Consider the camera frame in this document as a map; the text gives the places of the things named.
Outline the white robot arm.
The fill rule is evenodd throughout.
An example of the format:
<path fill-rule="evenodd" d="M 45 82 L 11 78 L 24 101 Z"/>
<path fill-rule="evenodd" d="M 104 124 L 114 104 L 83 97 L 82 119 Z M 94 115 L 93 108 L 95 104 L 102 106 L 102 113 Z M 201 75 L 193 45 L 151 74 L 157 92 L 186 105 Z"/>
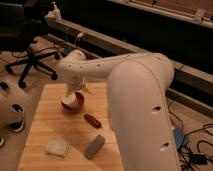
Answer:
<path fill-rule="evenodd" d="M 74 50 L 58 68 L 70 93 L 85 79 L 106 80 L 124 171 L 181 171 L 165 97 L 174 78 L 168 57 L 144 52 L 87 60 Z"/>

